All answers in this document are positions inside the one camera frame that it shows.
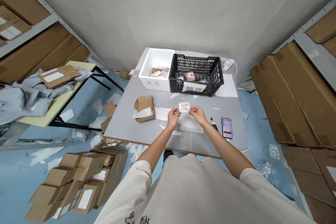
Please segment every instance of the gray table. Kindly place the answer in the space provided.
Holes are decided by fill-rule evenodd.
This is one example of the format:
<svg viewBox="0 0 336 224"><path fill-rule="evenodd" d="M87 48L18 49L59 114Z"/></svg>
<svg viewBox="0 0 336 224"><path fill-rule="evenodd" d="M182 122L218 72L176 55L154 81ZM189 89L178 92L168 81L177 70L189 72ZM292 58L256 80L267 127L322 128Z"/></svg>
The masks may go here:
<svg viewBox="0 0 336 224"><path fill-rule="evenodd" d="M193 98L193 95L181 93L171 99L170 96L172 93L170 92L147 90L141 83L138 75L148 49L149 48L146 48L143 52L139 64L134 71L133 77L130 79L125 89L104 136L110 139L150 145L162 132L162 128L159 124L166 126L167 121L152 119L144 122L136 122L132 115L134 113L134 102L136 99L139 98L139 96L152 95L154 98L154 107L173 108L177 107L178 103L181 101L189 102L191 106L198 105L204 110L209 121L210 117L213 117L219 129L221 127L221 117L231 118L233 138L229 139L230 143L232 143L241 152L248 150L249 143L245 134L245 126L239 98L217 96L198 96L197 98ZM175 53L194 57L219 56L222 58L222 64L225 60L223 55L201 54L189 51L175 51ZM235 71L236 67L232 66L225 73L233 75L233 80L236 85ZM206 133L198 134L181 131L179 124L177 124L175 130L182 132L182 135L172 135L167 143L168 149L219 158L218 152Z"/></svg>

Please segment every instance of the stacked cardboard boxes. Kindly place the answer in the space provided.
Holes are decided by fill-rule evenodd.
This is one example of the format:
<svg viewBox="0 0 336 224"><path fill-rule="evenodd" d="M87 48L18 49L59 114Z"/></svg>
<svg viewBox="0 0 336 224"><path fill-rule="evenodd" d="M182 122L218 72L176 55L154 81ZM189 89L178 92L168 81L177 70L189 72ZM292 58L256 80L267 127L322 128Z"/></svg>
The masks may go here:
<svg viewBox="0 0 336 224"><path fill-rule="evenodd" d="M35 191L26 218L42 223L73 208L80 214L98 209L119 184L126 158L126 151L109 148L65 153Z"/></svg>

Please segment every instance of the smartphone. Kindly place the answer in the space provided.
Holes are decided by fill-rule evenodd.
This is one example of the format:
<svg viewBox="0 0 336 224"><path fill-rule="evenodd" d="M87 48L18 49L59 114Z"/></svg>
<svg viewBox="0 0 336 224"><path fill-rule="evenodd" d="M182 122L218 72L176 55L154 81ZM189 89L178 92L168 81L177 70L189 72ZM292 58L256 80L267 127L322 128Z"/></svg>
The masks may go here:
<svg viewBox="0 0 336 224"><path fill-rule="evenodd" d="M222 118L223 137L232 139L232 120L230 118Z"/></svg>

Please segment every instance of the white wall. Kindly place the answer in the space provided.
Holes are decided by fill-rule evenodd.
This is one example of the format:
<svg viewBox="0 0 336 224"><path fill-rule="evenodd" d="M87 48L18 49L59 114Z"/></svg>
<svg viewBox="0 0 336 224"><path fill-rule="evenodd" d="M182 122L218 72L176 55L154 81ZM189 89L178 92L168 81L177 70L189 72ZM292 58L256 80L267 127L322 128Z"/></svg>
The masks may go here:
<svg viewBox="0 0 336 224"><path fill-rule="evenodd" d="M112 69L145 47L225 53L237 82L330 0L46 0Z"/></svg>

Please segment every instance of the black plastic basket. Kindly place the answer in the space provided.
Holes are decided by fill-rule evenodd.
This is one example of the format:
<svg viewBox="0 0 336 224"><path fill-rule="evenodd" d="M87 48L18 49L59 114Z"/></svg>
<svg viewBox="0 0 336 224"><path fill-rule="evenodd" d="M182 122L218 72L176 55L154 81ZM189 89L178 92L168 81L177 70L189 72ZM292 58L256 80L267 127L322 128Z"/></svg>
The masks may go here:
<svg viewBox="0 0 336 224"><path fill-rule="evenodd" d="M186 73L194 72L195 80L187 81ZM206 79L208 83L199 82ZM182 92L184 82L206 85L203 92L187 90ZM169 72L170 91L172 93L186 93L192 95L213 96L224 84L221 59L219 57L188 57L183 54L174 54Z"/></svg>

